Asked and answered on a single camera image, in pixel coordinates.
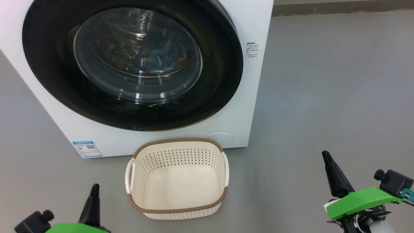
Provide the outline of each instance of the cable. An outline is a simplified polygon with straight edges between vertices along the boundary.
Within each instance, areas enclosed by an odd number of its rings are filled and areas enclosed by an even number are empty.
[[[409,204],[410,206],[414,206],[414,204],[409,201],[403,200],[402,202],[404,202],[405,204]]]
[[[356,215],[356,219],[355,219],[356,225],[358,226],[358,230],[359,230],[360,232],[362,232],[362,233],[366,233],[366,232],[365,232],[365,231],[363,231],[363,230],[361,229],[361,227],[359,226],[359,223],[358,223],[358,219],[359,219],[359,217],[360,217],[360,215],[359,215],[359,214],[357,214],[357,215]]]

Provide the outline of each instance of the energy label sticker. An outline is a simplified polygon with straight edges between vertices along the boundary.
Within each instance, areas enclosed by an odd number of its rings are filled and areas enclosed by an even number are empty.
[[[73,144],[84,158],[102,157],[101,152],[93,141],[74,141]]]

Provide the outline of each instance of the washing machine door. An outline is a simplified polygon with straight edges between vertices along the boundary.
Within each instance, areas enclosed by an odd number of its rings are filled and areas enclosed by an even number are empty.
[[[211,0],[36,0],[22,36],[45,89],[122,129],[204,120],[229,102],[243,72],[235,28]]]

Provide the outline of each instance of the green robot arm part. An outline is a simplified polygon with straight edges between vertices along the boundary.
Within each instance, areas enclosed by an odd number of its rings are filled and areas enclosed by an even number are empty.
[[[58,223],[46,233],[107,233],[104,230],[94,228],[82,223]]]
[[[394,197],[379,188],[371,187],[350,193],[329,205],[326,210],[331,219],[337,220],[344,215],[351,215],[359,211],[391,203],[392,201],[402,202],[402,199]]]

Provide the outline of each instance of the perforated basket wall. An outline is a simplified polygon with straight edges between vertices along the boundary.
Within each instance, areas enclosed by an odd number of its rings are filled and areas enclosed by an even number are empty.
[[[226,154],[205,138],[147,143],[135,152],[125,172],[132,206],[153,219],[211,215],[226,196],[228,183]]]

